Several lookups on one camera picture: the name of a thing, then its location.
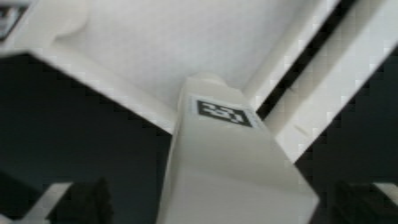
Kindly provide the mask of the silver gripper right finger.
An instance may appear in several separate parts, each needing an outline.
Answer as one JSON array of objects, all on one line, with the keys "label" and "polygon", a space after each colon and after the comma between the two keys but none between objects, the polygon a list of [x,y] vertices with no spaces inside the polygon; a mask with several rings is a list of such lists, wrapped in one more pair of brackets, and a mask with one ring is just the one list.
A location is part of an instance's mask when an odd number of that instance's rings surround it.
[{"label": "silver gripper right finger", "polygon": [[336,184],[336,213],[342,224],[398,224],[398,184]]}]

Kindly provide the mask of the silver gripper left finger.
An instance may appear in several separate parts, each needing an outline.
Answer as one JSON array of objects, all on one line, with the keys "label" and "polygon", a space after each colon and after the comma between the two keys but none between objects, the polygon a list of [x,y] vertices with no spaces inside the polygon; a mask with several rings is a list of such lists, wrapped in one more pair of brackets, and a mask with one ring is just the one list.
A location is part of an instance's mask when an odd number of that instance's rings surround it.
[{"label": "silver gripper left finger", "polygon": [[18,224],[114,224],[109,183],[54,183]]}]

